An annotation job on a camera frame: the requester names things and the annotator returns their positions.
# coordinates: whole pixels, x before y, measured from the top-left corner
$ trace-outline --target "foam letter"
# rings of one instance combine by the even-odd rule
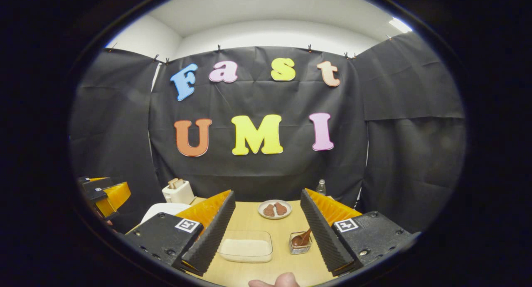
[[[209,74],[209,79],[211,81],[225,81],[226,83],[232,83],[238,78],[236,76],[238,65],[233,61],[217,62],[214,64],[214,68],[215,70]]]
[[[190,64],[170,78],[175,84],[175,88],[177,88],[177,101],[187,98],[194,92],[194,87],[188,86],[188,83],[194,84],[196,82],[196,77],[194,77],[192,71],[197,69],[197,64]]]
[[[184,156],[201,156],[207,152],[209,148],[209,125],[212,124],[211,119],[198,119],[196,126],[199,127],[199,145],[191,147],[188,143],[188,128],[192,125],[189,120],[181,120],[175,122],[175,140],[177,149]]]
[[[325,81],[327,85],[340,85],[340,79],[334,78],[333,74],[333,71],[338,72],[338,68],[336,66],[331,66],[330,61],[321,62],[317,65],[317,67],[318,69],[321,69],[321,76],[323,77],[323,81]]]
[[[334,144],[329,139],[329,124],[327,121],[331,118],[328,113],[313,113],[308,116],[314,122],[315,142],[312,145],[314,151],[330,150]]]
[[[296,77],[294,66],[292,59],[276,58],[271,62],[271,77],[276,81],[291,81]]]
[[[264,154],[278,154],[283,152],[279,142],[280,115],[266,115],[257,130],[247,115],[237,115],[231,119],[236,129],[236,142],[232,153],[234,155],[246,155],[246,141],[253,153],[259,152],[259,147],[264,140],[261,151]]]

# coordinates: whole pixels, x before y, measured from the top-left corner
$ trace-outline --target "white ceiling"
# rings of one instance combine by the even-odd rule
[[[319,22],[377,41],[401,33],[388,23],[392,19],[390,14],[365,0],[169,0],[150,15],[181,37],[253,20]]]

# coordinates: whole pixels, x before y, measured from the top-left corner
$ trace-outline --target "wooden table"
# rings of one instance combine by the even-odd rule
[[[191,204],[205,199],[196,198]],[[307,253],[292,255],[288,247],[290,233],[306,231],[309,226],[300,206],[300,201],[288,201],[292,212],[282,219],[267,219],[257,211],[258,202],[236,202],[227,230],[259,230],[271,235],[273,253],[270,262],[230,262],[216,253],[202,280],[228,287],[248,287],[250,280],[261,280],[274,284],[277,276],[293,272],[301,287],[317,285],[334,279],[327,271],[320,249],[311,234],[313,245]]]

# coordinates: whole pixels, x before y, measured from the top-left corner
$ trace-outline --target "letter f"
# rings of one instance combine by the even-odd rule
[[[194,87],[188,86],[188,83],[194,84],[196,82],[196,77],[192,71],[196,71],[197,69],[197,64],[192,63],[170,78],[175,84],[175,88],[177,88],[177,101],[187,98],[194,92]]]

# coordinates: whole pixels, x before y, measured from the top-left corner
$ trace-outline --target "black curtain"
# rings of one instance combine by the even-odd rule
[[[272,79],[275,58],[295,62],[293,80]],[[226,60],[238,64],[237,81],[210,81],[214,64]],[[323,82],[316,66],[323,61],[338,67],[338,87]],[[170,78],[192,63],[198,66],[194,93],[177,101]],[[196,54],[162,64],[150,94],[156,65],[127,51],[104,51],[74,104],[76,175],[123,175],[130,184],[131,199],[115,221],[118,230],[133,227],[150,205],[164,202],[161,188],[179,177],[190,181],[196,196],[232,189],[238,201],[295,200],[302,188],[325,179],[328,194],[353,206],[362,187],[358,210],[377,210],[409,231],[422,231],[460,174],[466,142],[460,96],[445,64],[414,33],[352,60],[291,47]],[[312,149],[312,113],[331,115],[332,150]],[[232,117],[247,115],[258,128],[270,114],[281,115],[283,153],[234,156]],[[189,142],[195,146],[201,118],[212,120],[209,149],[200,157],[184,156],[173,124],[190,120]]]
[[[466,148],[452,76],[415,33],[353,60],[364,98],[369,156],[361,211],[380,211],[405,230],[425,230],[458,180]]]
[[[148,140],[148,107],[156,62],[122,50],[103,50],[80,82],[70,122],[77,177],[122,177],[131,197],[113,219],[118,232],[137,225],[164,202]]]
[[[275,58],[291,58],[296,77],[274,81],[270,75]],[[216,62],[237,62],[237,81],[214,83],[209,73]],[[340,86],[322,79],[317,64],[330,61]],[[194,93],[177,101],[172,75],[197,64]],[[328,194],[352,206],[365,167],[367,132],[361,90],[353,64],[343,56],[291,47],[241,47],[196,54],[161,66],[150,103],[150,140],[160,186],[174,177],[189,180],[194,194],[213,196],[227,189],[238,201],[296,200],[301,189],[314,189],[325,179]],[[329,113],[334,149],[314,151],[314,127],[308,116]],[[264,155],[251,151],[234,156],[235,126],[231,119],[248,115],[256,128],[265,115],[281,115],[279,136],[283,153]],[[190,145],[199,143],[195,121],[209,118],[209,149],[200,157],[178,152],[174,122],[190,120]]]

